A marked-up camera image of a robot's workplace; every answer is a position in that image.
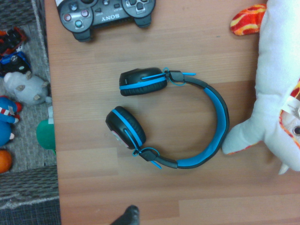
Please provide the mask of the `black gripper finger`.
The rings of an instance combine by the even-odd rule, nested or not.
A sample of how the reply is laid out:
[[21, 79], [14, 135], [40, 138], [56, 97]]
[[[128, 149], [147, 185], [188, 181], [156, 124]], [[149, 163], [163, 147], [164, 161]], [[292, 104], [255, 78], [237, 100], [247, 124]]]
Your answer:
[[126, 208], [123, 215], [119, 216], [111, 225], [139, 225], [140, 211], [135, 205], [130, 205]]

